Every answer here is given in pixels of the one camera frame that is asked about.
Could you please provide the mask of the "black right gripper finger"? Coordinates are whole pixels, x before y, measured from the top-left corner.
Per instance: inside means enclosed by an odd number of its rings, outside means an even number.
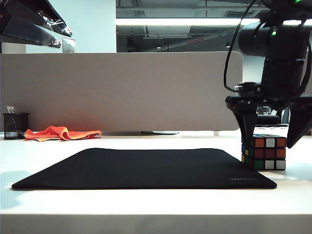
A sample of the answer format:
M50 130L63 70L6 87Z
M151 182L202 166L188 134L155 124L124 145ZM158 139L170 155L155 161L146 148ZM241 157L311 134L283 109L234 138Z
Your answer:
M243 143L246 148L249 148L253 138L254 128L257 121L256 114L257 105L255 103L238 102L235 105L234 116L238 122Z
M287 134L287 147L294 146L312 128L312 101L293 100L290 103L290 122Z

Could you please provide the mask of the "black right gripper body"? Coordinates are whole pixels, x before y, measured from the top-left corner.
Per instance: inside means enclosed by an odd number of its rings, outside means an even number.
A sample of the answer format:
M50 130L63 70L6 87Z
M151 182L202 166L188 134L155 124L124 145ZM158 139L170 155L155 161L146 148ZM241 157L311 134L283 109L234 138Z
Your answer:
M304 96L299 88L285 85L263 85L245 82L235 86L235 96L226 97L226 105L231 110L247 109L251 106L270 106L283 110L287 106L311 106L312 97Z

